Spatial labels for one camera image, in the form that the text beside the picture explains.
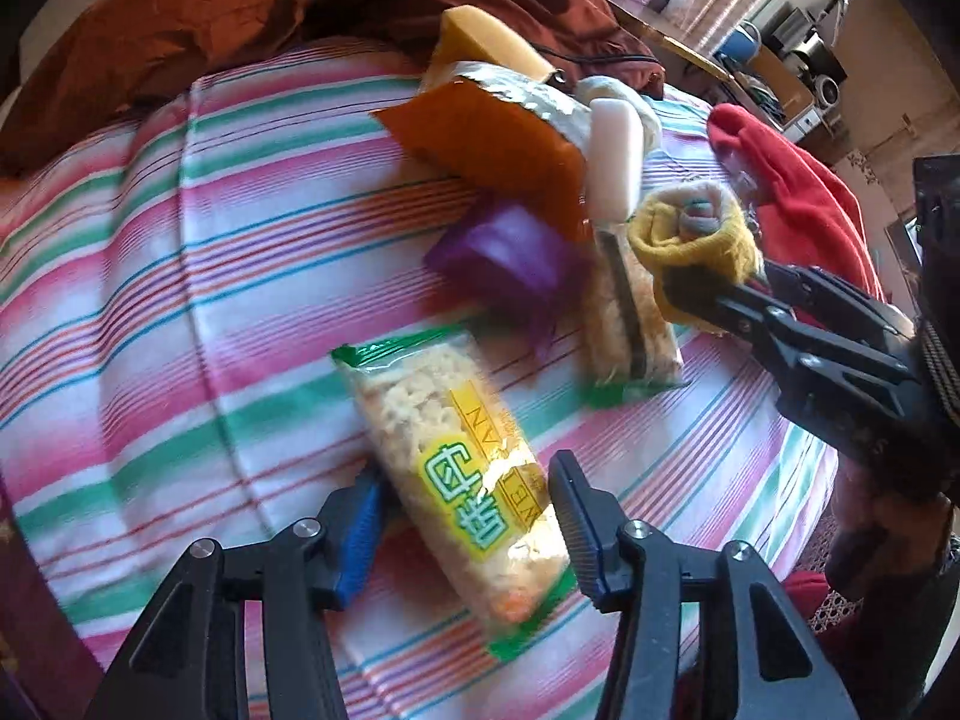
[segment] plastic snack bag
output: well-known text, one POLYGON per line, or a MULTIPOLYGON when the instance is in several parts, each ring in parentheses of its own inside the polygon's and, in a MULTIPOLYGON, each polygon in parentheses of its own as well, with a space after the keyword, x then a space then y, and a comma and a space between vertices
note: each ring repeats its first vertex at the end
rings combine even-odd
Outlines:
POLYGON ((545 616, 568 553, 544 471, 472 337, 443 328, 332 355, 400 502, 464 603, 494 637, 545 616))
POLYGON ((683 357, 673 326, 654 300, 654 279, 637 261, 625 224, 594 230, 594 267, 584 292, 593 384, 603 408, 683 384, 683 357))

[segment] metal bolt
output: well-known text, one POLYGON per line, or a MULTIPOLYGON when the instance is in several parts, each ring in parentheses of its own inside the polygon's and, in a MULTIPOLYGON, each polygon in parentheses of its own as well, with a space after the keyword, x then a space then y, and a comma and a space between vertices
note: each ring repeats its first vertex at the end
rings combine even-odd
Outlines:
POLYGON ((201 538, 190 544, 190 554, 198 560, 203 560, 204 557, 210 557, 216 548, 217 545, 212 538, 201 538))
POLYGON ((317 533, 320 533, 320 523, 310 517, 301 519, 294 525, 294 535, 300 538, 313 538, 317 533))
POLYGON ((654 529, 647 525, 642 519, 630 520, 630 522, 623 526, 623 530, 627 533, 627 536, 636 538, 638 541, 647 538, 647 536, 650 536, 651 533, 654 532, 654 529))
POLYGON ((732 557, 733 560, 744 562, 744 560, 747 560, 747 557, 750 557, 750 553, 753 550, 746 541, 735 541, 731 544, 730 557, 732 557))

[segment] striped bedsheet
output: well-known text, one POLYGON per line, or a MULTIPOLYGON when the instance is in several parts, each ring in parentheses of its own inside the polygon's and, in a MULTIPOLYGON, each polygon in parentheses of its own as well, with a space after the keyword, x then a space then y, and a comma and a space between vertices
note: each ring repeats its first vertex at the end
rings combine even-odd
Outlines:
MULTIPOLYGON (((541 461, 573 449, 630 514, 677 541, 745 538, 781 577, 805 545, 835 454, 776 414, 741 346, 682 333, 691 386, 592 412, 574 324, 534 362, 421 266, 475 193, 368 114, 418 80, 390 47, 323 41, 205 77, 0 194, 0 473, 103 666, 194 538, 270 538, 352 480, 370 447, 330 349, 438 322, 474 328, 541 461)), ((723 180, 707 105, 653 104, 645 191, 723 180)), ((591 716, 616 627, 575 593, 501 664, 402 524, 331 617, 352 720, 591 716)), ((247 627, 251 710, 269 717, 257 615, 247 627)))

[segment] red cloth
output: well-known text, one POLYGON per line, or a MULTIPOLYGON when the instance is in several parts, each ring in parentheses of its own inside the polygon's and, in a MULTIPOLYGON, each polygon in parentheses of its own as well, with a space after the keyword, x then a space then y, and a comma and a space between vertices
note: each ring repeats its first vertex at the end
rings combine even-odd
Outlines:
POLYGON ((717 105, 707 136, 721 162, 737 153, 769 190, 757 208, 763 253, 791 265, 818 265, 883 299, 867 252, 860 204, 843 181, 744 108, 717 105))

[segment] brown blanket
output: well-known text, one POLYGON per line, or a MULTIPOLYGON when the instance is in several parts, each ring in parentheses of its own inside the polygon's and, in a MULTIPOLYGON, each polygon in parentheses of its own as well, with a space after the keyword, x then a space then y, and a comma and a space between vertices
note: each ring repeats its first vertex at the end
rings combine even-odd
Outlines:
POLYGON ((0 131, 0 170, 46 164, 133 105, 171 100, 210 71, 333 34, 391 41, 423 59, 440 13, 474 4, 548 53, 571 80, 610 74, 660 97, 664 69, 604 0, 102 0, 54 45, 0 131), (616 59, 630 55, 637 58, 616 59))

